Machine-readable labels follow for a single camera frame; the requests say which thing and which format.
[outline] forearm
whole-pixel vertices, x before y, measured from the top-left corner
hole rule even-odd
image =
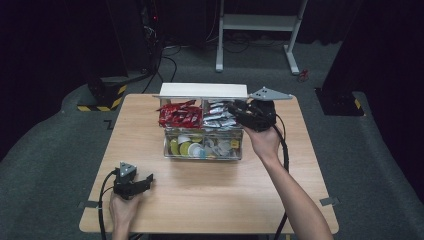
[[[128,240],[129,237],[129,224],[116,224],[112,232],[112,240]]]
[[[262,159],[299,239],[333,239],[321,211],[278,158]]]

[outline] hand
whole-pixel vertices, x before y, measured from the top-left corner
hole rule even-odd
[[[114,192],[111,193],[109,211],[113,221],[113,240],[128,239],[131,222],[137,213],[142,196],[140,193],[131,200],[125,200]]]
[[[263,132],[255,132],[247,127],[243,127],[243,129],[250,137],[253,151],[255,151],[256,155],[258,155],[262,161],[278,159],[280,138],[274,128],[269,128]]]

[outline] white shelf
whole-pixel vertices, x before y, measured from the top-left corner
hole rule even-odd
[[[296,16],[225,14],[223,29],[293,31]]]
[[[293,56],[293,46],[296,42],[297,33],[302,23],[303,13],[308,0],[301,0],[301,6],[296,16],[276,16],[276,15],[247,15],[247,14],[225,14],[224,0],[221,0],[221,10],[219,19],[219,39],[216,53],[216,71],[224,70],[223,35],[224,29],[233,30],[259,30],[291,32],[290,43],[284,46],[284,54],[290,65],[293,75],[299,74],[296,60]]]

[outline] black equipment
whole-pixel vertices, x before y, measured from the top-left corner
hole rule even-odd
[[[136,194],[150,189],[153,182],[153,174],[150,174],[145,180],[133,182],[137,173],[137,167],[121,162],[120,168],[116,168],[116,179],[113,182],[113,192],[125,200],[129,200]]]

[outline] gray carpet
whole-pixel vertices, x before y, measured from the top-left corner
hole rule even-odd
[[[222,73],[215,72],[215,48],[176,47],[164,55],[177,63],[174,82],[241,83],[249,92],[266,86],[298,98],[329,194],[341,201],[334,207],[340,225],[335,239],[424,239],[423,205],[384,144],[366,96],[354,93],[364,117],[325,116],[321,110],[314,88],[322,86],[339,46],[295,45],[300,69],[310,72],[303,83],[291,75],[281,45],[225,51]],[[163,80],[173,71],[163,59]],[[140,93],[147,82],[129,84],[125,94]],[[146,93],[158,93],[160,86],[156,76]],[[71,92],[62,110],[28,131],[1,162],[0,239],[100,239],[79,230],[78,205],[88,199],[111,136],[104,120],[114,122],[119,108],[79,112],[85,89]]]

